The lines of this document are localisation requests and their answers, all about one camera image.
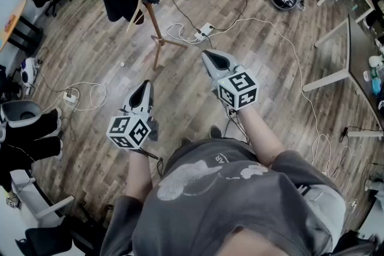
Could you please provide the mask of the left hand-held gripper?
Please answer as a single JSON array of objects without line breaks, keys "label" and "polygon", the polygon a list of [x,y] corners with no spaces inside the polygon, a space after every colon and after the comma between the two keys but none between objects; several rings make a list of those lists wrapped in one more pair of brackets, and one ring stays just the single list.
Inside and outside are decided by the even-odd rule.
[{"label": "left hand-held gripper", "polygon": [[147,139],[157,141],[158,122],[151,116],[153,105],[154,87],[145,80],[125,98],[122,115],[111,118],[107,138],[120,149],[140,149]]}]

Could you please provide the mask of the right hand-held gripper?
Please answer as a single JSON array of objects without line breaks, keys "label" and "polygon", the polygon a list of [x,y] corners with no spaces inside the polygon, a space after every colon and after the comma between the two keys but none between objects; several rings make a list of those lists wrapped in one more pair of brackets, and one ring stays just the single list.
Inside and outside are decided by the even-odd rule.
[{"label": "right hand-held gripper", "polygon": [[[216,79],[218,70],[232,70],[238,63],[229,53],[219,50],[204,50],[202,61],[211,79]],[[218,99],[238,111],[257,101],[259,83],[249,69],[239,65],[228,76],[214,80]]]}]

